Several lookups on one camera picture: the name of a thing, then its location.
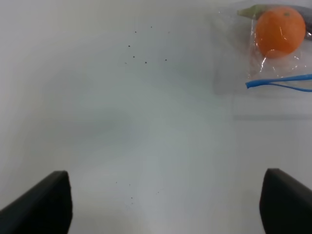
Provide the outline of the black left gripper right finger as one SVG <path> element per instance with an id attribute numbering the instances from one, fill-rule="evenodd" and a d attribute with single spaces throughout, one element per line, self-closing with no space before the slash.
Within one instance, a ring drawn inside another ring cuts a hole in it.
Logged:
<path id="1" fill-rule="evenodd" d="M 310 234 L 312 191 L 278 168 L 264 175 L 259 211 L 267 234 Z"/>

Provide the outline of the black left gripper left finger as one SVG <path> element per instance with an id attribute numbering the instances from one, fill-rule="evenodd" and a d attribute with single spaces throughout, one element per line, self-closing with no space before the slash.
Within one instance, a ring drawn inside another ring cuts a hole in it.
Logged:
<path id="1" fill-rule="evenodd" d="M 54 171 L 0 211 L 2 234 L 67 234 L 73 202 L 67 171 Z"/>

